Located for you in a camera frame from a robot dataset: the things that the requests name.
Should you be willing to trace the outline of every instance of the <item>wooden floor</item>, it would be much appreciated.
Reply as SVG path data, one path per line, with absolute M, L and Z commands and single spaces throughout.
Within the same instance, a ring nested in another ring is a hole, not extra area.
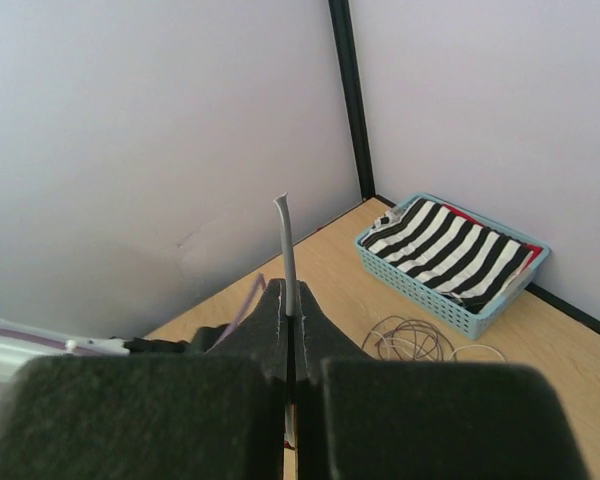
M 358 344 L 388 315 L 433 322 L 456 347 L 472 343 L 363 269 L 353 240 L 386 208 L 369 200 L 298 244 L 298 278 L 309 284 L 325 314 Z M 258 271 L 267 279 L 283 277 L 281 258 Z M 254 275 L 177 317 L 149 338 L 190 340 L 200 326 L 230 321 Z M 558 391 L 593 477 L 600 479 L 600 336 L 525 292 L 479 342 L 497 348 L 508 361 L 532 365 L 545 375 Z M 462 359 L 470 360 L 478 350 L 462 353 Z M 285 477 L 293 478 L 291 452 L 285 461 Z

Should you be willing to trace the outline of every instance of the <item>blue plastic basket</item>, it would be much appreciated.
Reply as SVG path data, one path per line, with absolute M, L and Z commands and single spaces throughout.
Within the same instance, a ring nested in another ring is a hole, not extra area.
M 434 202 L 453 205 L 450 202 L 436 198 L 432 195 L 428 195 L 426 193 L 417 193 L 394 208 L 398 209 L 407 207 L 419 198 L 425 198 L 427 200 L 433 200 Z M 489 325 L 495 321 L 502 311 L 507 308 L 507 306 L 509 306 L 509 304 L 511 304 L 511 302 L 513 302 L 513 300 L 515 300 L 518 295 L 522 293 L 525 287 L 533 280 L 536 272 L 538 271 L 538 267 L 545 260 L 545 258 L 547 258 L 551 250 L 548 245 L 536 240 L 535 238 L 507 228 L 504 225 L 494 222 L 493 220 L 489 220 L 481 215 L 477 215 L 469 210 L 465 210 L 456 205 L 453 206 L 498 232 L 504 233 L 505 235 L 515 238 L 516 240 L 520 240 L 521 242 L 542 247 L 542 252 L 540 255 L 538 255 L 533 262 L 507 286 L 503 292 L 485 305 L 485 307 L 478 314 L 474 314 L 465 310 L 460 305 L 448 300 L 438 292 L 425 287 L 418 280 L 411 278 L 406 273 L 392 266 L 386 260 L 374 255 L 369 250 L 362 247 L 360 245 L 360 241 L 367 235 L 370 228 L 358 235 L 355 243 L 358 253 L 360 254 L 360 258 L 362 259 L 362 264 L 369 273 L 390 287 L 395 288 L 398 292 L 410 298 L 425 310 L 441 318 L 460 333 L 469 337 L 471 340 L 475 340 L 482 335 L 487 328 L 489 328 Z

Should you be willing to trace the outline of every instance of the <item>black baseboard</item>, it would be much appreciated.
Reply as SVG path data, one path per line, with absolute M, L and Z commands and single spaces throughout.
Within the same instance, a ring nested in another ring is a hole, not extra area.
M 385 205 L 388 205 L 390 207 L 395 207 L 396 204 L 393 203 L 391 200 L 389 200 L 388 198 L 383 197 L 382 195 L 378 195 L 376 194 L 375 198 L 377 198 L 378 200 L 380 200 L 382 203 L 384 203 Z
M 384 203 L 385 205 L 387 205 L 389 207 L 395 207 L 395 205 L 396 205 L 394 202 L 383 197 L 382 195 L 376 194 L 375 198 L 377 198 L 378 200 L 380 200 L 382 203 Z M 529 293 L 532 293 L 533 295 L 538 297 L 540 300 L 547 302 L 552 307 L 560 310 L 565 315 L 570 316 L 575 321 L 580 322 L 585 327 L 590 328 L 591 330 L 596 332 L 598 335 L 600 335 L 600 320 L 598 320 L 597 318 L 594 318 L 591 315 L 589 315 L 588 313 L 583 312 L 579 308 L 574 307 L 570 303 L 562 300 L 561 298 L 555 296 L 551 292 L 548 292 L 547 290 L 536 285 L 535 283 L 530 283 L 529 286 L 526 288 L 526 290 Z

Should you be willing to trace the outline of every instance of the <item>black wall trim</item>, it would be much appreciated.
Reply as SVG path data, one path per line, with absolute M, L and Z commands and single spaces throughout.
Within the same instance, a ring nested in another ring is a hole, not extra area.
M 364 118 L 349 2 L 348 0 L 329 0 L 329 10 L 331 11 L 336 50 L 338 51 L 344 99 L 347 104 L 349 129 L 351 130 L 351 142 L 353 143 L 353 153 L 358 169 L 360 193 L 362 194 L 362 200 L 367 200 L 376 194 L 376 186 L 371 167 L 371 153 L 369 151 L 369 138 L 367 137 L 367 124 Z
M 394 202 L 383 197 L 382 195 L 376 195 L 376 198 L 389 207 L 396 206 L 396 204 Z M 530 283 L 527 286 L 526 290 L 529 293 L 532 293 L 533 295 L 538 297 L 540 300 L 547 302 L 552 307 L 557 308 L 562 313 L 569 315 L 571 318 L 573 318 L 577 322 L 580 322 L 585 327 L 590 328 L 591 330 L 596 332 L 598 335 L 600 335 L 600 320 L 598 320 L 597 318 L 592 317 L 588 313 L 585 313 L 582 310 L 580 310 L 579 308 L 574 307 L 570 303 L 565 302 L 561 298 L 556 297 L 553 293 L 548 292 L 547 290 L 536 285 L 535 283 Z

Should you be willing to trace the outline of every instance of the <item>striped shirt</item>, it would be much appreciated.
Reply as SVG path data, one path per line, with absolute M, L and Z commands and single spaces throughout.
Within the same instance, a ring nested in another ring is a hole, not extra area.
M 473 313 L 503 291 L 532 255 L 519 241 L 424 198 L 387 212 L 360 243 Z

